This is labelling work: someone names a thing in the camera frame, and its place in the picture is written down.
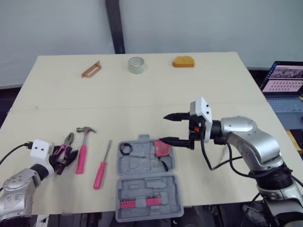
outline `pink hammer handle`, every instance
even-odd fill
[[[99,189],[102,184],[105,166],[106,166],[106,162],[101,162],[97,175],[96,175],[96,178],[95,178],[94,189]]]
[[[81,149],[80,149],[76,174],[82,174],[84,172],[86,154],[87,154],[87,147],[86,147],[86,145],[82,145]]]

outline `laptop keyboard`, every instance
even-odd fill
[[[303,101],[299,98],[272,98],[267,100],[276,113],[303,112]]]

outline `laptop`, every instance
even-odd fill
[[[260,88],[285,129],[303,129],[303,62],[274,62]]]

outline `screwdriver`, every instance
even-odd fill
[[[99,189],[101,184],[102,184],[104,171],[105,171],[105,166],[106,166],[105,160],[107,158],[110,147],[112,146],[112,142],[113,142],[112,140],[110,140],[108,142],[108,146],[107,146],[107,150],[106,150],[106,153],[105,153],[104,160],[103,160],[103,162],[101,162],[100,167],[99,167],[98,172],[97,172],[97,175],[96,175],[96,178],[95,178],[94,189]]]

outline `gray tool case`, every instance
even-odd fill
[[[158,159],[155,156],[155,140],[149,135],[140,135],[139,140],[121,142],[118,145],[118,173],[123,175],[117,181],[116,220],[118,222],[140,221],[160,218],[181,217],[181,204],[177,177],[165,171],[175,167],[173,150]],[[125,146],[120,152],[121,144]]]

